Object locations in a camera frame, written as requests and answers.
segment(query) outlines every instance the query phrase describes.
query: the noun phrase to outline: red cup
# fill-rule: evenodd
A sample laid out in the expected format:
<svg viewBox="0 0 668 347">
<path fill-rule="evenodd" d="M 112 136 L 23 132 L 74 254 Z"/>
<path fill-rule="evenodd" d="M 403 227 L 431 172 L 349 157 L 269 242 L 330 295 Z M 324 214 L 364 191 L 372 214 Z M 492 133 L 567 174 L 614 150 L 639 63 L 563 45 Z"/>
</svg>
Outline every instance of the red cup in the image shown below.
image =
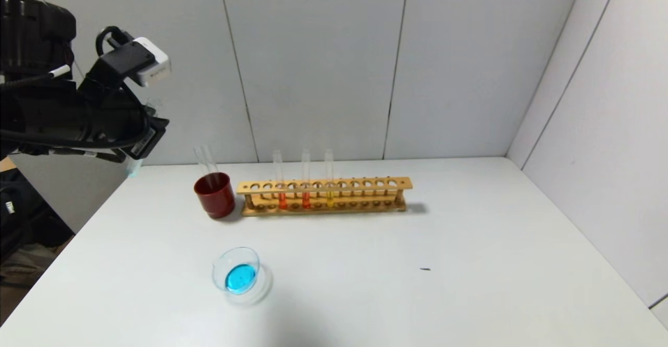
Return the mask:
<svg viewBox="0 0 668 347">
<path fill-rule="evenodd" d="M 224 173 L 210 173 L 195 183 L 195 193 L 202 208 L 213 219 L 228 216 L 234 210 L 234 193 L 230 177 Z"/>
</svg>

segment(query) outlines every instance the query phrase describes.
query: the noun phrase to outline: floor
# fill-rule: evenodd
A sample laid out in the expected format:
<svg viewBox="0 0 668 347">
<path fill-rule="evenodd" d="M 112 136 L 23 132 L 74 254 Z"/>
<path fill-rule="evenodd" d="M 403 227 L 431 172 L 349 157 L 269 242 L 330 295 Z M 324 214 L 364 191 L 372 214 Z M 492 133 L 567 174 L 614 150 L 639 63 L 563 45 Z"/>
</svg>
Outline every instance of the floor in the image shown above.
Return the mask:
<svg viewBox="0 0 668 347">
<path fill-rule="evenodd" d="M 56 256 L 65 249 L 67 243 L 70 241 L 71 238 L 60 247 L 55 248 Z M 12 276 L 11 278 L 7 278 L 7 281 L 25 285 L 28 287 L 27 289 L 13 288 L 4 285 L 0 286 L 0 326 L 5 323 L 7 318 L 9 318 L 9 315 L 11 315 L 21 300 L 28 294 L 30 290 L 29 288 L 31 288 L 39 278 L 39 276 Z"/>
</svg>

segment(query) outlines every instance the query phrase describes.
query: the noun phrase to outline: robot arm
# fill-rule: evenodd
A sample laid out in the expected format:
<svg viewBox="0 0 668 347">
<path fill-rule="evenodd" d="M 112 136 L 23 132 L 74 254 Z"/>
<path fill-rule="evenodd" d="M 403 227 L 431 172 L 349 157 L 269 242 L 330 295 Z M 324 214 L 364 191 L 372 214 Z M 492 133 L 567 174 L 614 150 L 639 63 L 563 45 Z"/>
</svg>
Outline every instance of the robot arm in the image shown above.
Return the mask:
<svg viewBox="0 0 668 347">
<path fill-rule="evenodd" d="M 165 133 L 167 119 L 154 116 L 124 83 L 140 86 L 171 71 L 167 55 L 146 38 L 114 26 L 96 39 L 99 58 L 79 88 L 71 81 L 69 43 L 76 21 L 66 9 L 36 0 L 0 0 L 2 52 L 2 157 L 27 154 L 93 153 L 122 162 L 143 159 Z M 113 50 L 103 54 L 107 35 Z"/>
</svg>

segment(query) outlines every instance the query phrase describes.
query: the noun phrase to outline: empty test tube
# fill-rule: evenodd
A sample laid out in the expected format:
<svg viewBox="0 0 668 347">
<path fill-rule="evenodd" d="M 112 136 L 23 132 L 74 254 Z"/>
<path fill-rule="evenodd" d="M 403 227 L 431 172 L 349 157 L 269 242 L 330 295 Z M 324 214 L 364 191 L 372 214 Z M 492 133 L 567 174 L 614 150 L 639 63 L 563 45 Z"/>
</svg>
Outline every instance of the empty test tube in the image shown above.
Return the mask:
<svg viewBox="0 0 668 347">
<path fill-rule="evenodd" d="M 334 207 L 334 152 L 325 150 L 325 173 L 327 173 L 327 207 Z"/>
<path fill-rule="evenodd" d="M 274 171 L 276 171 L 276 188 L 283 189 L 285 183 L 283 182 L 283 158 L 281 150 L 274 150 Z M 279 208 L 287 209 L 288 201 L 285 193 L 279 193 Z"/>
<path fill-rule="evenodd" d="M 310 165 L 311 165 L 311 152 L 308 151 L 308 149 L 304 149 L 301 152 L 301 183 L 302 187 L 305 188 L 305 190 L 301 193 L 301 206 L 304 209 L 310 209 L 311 208 L 311 172 L 310 172 Z"/>
<path fill-rule="evenodd" d="M 218 173 L 218 166 L 213 160 L 213 155 L 211 155 L 211 150 L 208 145 L 200 145 L 193 149 L 195 156 L 197 157 L 197 162 L 200 164 L 200 170 L 202 174 L 207 179 L 208 186 L 211 190 L 217 190 L 219 187 L 219 181 L 217 176 L 214 174 Z"/>
</svg>

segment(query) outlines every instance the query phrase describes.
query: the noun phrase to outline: white wall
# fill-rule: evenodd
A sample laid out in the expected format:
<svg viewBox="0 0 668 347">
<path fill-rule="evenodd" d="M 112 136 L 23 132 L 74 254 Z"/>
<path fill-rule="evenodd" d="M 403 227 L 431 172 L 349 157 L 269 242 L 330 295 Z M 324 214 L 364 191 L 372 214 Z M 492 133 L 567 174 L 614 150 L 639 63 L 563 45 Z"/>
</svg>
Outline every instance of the white wall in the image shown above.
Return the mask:
<svg viewBox="0 0 668 347">
<path fill-rule="evenodd" d="M 386 158 L 505 155 L 574 0 L 407 0 Z"/>
<path fill-rule="evenodd" d="M 666 7 L 610 0 L 524 167 L 647 305 L 668 292 Z"/>
<path fill-rule="evenodd" d="M 544 126 L 552 116 L 559 99 L 585 52 L 608 0 L 575 0 L 541 84 L 525 115 L 520 130 L 508 150 L 508 157 L 524 167 Z"/>
<path fill-rule="evenodd" d="M 381 159 L 403 0 L 225 0 L 261 161 Z"/>
</svg>

